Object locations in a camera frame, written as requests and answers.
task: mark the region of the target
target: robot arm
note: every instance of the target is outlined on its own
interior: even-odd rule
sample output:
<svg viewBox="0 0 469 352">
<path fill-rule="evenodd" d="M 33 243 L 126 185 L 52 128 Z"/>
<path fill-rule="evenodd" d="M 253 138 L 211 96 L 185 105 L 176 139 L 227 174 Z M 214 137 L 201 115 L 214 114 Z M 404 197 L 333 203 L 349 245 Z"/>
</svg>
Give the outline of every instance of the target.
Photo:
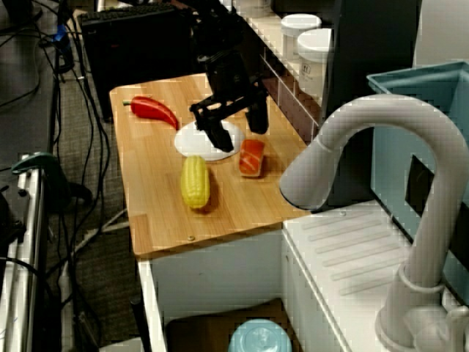
<svg viewBox="0 0 469 352">
<path fill-rule="evenodd" d="M 267 90 L 261 77 L 249 77 L 240 53 L 234 47 L 243 40 L 243 19 L 235 9 L 228 9 L 219 0 L 182 0 L 195 9 L 193 39 L 197 62 L 207 74 L 213 95 L 191 106 L 196 126 L 205 131 L 215 148 L 230 152 L 232 140 L 221 120 L 248 108 L 246 118 L 254 133 L 268 129 Z"/>
</svg>

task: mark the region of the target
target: white plate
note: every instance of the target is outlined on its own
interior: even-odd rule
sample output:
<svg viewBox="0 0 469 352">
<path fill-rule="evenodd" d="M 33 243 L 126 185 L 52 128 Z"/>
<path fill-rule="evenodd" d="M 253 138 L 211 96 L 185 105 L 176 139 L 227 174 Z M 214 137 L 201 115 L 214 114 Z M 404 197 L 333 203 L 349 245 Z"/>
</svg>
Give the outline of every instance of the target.
<svg viewBox="0 0 469 352">
<path fill-rule="evenodd" d="M 207 134 L 204 131 L 197 130 L 195 122 L 178 130 L 174 138 L 174 146 L 184 156 L 200 155 L 206 161 L 228 158 L 240 151 L 241 143 L 243 143 L 245 137 L 244 133 L 236 125 L 227 121 L 222 121 L 221 124 L 232 138 L 234 149 L 229 153 L 213 147 Z"/>
</svg>

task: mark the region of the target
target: computer tower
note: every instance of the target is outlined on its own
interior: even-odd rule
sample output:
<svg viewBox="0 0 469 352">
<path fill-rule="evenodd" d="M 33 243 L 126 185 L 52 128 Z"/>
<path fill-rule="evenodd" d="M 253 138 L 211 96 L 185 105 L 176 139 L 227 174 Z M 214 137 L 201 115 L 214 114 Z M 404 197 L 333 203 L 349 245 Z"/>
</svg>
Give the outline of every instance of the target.
<svg viewBox="0 0 469 352">
<path fill-rule="evenodd" d="M 196 71 L 190 22 L 183 11 L 126 18 L 95 12 L 79 21 L 105 121 L 112 118 L 108 95 L 113 88 Z"/>
</svg>

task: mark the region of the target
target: toy salmon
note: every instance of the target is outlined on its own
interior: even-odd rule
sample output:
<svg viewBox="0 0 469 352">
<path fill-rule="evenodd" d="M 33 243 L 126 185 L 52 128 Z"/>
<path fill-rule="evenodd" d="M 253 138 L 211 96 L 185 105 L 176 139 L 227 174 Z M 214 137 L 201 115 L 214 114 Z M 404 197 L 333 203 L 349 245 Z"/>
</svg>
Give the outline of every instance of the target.
<svg viewBox="0 0 469 352">
<path fill-rule="evenodd" d="M 264 142 L 245 139 L 240 149 L 240 172 L 245 177 L 259 177 L 264 160 Z"/>
</svg>

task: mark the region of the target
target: blue lid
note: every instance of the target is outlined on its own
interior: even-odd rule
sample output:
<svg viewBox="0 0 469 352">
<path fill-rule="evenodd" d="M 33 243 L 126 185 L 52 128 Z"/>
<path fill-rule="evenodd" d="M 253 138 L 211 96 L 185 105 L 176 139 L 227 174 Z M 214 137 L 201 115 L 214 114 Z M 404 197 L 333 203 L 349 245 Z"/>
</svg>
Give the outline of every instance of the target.
<svg viewBox="0 0 469 352">
<path fill-rule="evenodd" d="M 228 352 L 292 352 L 292 343 L 273 321 L 253 319 L 236 329 Z"/>
</svg>

